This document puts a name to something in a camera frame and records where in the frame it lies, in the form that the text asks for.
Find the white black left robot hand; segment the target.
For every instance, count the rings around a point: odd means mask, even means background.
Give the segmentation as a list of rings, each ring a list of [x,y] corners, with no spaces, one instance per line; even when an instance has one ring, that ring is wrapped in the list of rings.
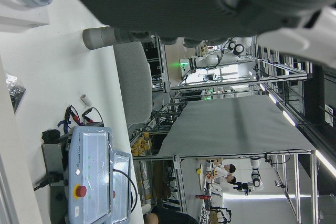
[[[335,0],[80,0],[103,24],[201,41],[257,36],[258,44],[335,67]]]

